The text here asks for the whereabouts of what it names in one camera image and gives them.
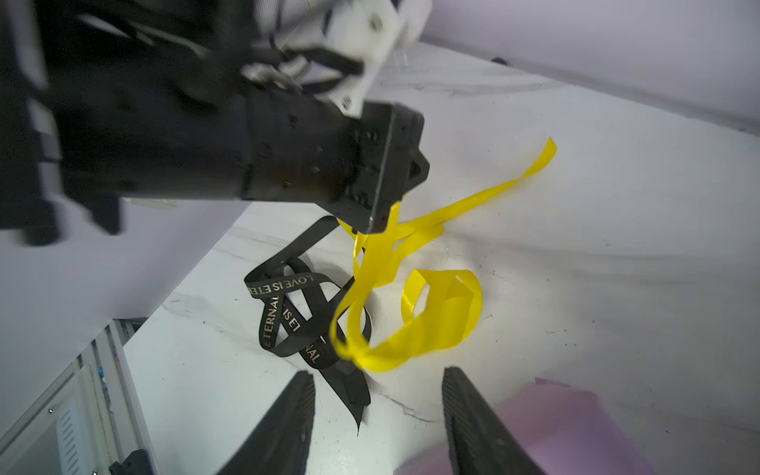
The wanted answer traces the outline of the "black lettered ribbon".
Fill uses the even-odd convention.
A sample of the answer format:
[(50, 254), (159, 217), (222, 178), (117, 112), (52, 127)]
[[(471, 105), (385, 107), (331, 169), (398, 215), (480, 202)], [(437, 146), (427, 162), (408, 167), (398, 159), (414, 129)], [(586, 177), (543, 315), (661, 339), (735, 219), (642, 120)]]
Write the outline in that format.
[(371, 396), (365, 373), (338, 356), (330, 340), (330, 324), (354, 279), (343, 285), (312, 270), (303, 255), (338, 227), (322, 217), (282, 251), (255, 267), (243, 279), (249, 295), (263, 304), (258, 329), (260, 346), (278, 357), (298, 354), (320, 372), (338, 399), (360, 425)]

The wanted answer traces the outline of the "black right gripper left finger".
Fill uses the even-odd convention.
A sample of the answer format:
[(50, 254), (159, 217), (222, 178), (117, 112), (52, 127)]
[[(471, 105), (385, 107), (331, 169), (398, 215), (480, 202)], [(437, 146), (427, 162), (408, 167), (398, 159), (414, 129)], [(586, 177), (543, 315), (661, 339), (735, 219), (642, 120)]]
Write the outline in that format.
[(304, 474), (315, 419), (313, 376), (297, 372), (222, 474)]

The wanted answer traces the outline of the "large purple gift box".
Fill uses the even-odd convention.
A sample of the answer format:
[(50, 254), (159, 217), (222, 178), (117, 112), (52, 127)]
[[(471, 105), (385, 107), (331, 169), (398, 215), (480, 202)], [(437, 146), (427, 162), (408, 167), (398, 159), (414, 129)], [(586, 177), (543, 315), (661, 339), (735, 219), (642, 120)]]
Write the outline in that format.
[[(543, 470), (542, 474), (651, 474), (654, 471), (591, 391), (538, 378), (532, 386), (491, 408)], [(400, 474), (453, 474), (447, 436), (445, 443), (410, 460), (397, 471)]]

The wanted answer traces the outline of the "yellow satin ribbon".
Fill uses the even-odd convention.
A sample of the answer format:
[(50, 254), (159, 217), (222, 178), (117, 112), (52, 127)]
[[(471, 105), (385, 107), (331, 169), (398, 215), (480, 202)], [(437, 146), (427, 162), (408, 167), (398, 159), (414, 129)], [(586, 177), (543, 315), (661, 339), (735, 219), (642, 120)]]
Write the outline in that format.
[(519, 178), (488, 188), (408, 223), (399, 223), (400, 205), (391, 208), (390, 223), (381, 234), (353, 238), (354, 283), (334, 311), (329, 337), (336, 354), (362, 370), (385, 372), (431, 352), (464, 342), (477, 327), (483, 309), (478, 277), (469, 270), (415, 269), (401, 293), (403, 326), (377, 346), (360, 328), (370, 293), (394, 282), (404, 259), (445, 231), (445, 223), (498, 197), (542, 171), (554, 158), (552, 139)]

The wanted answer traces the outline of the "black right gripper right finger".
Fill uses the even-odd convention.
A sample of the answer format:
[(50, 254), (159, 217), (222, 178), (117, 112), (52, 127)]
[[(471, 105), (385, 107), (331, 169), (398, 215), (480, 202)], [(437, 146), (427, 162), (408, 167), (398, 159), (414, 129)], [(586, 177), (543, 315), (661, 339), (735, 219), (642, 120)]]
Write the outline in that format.
[(542, 474), (462, 369), (445, 368), (441, 395), (453, 474)]

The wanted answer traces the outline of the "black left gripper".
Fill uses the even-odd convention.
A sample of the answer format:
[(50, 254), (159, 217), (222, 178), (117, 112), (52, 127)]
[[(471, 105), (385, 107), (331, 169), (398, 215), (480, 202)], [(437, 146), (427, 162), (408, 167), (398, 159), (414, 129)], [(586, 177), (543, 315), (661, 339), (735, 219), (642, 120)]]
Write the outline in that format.
[(5, 1), (1, 227), (29, 247), (63, 231), (45, 188), (109, 235), (123, 199), (313, 203), (377, 234), (423, 183), (424, 117), (366, 98), (360, 118), (241, 70), (256, 1)]

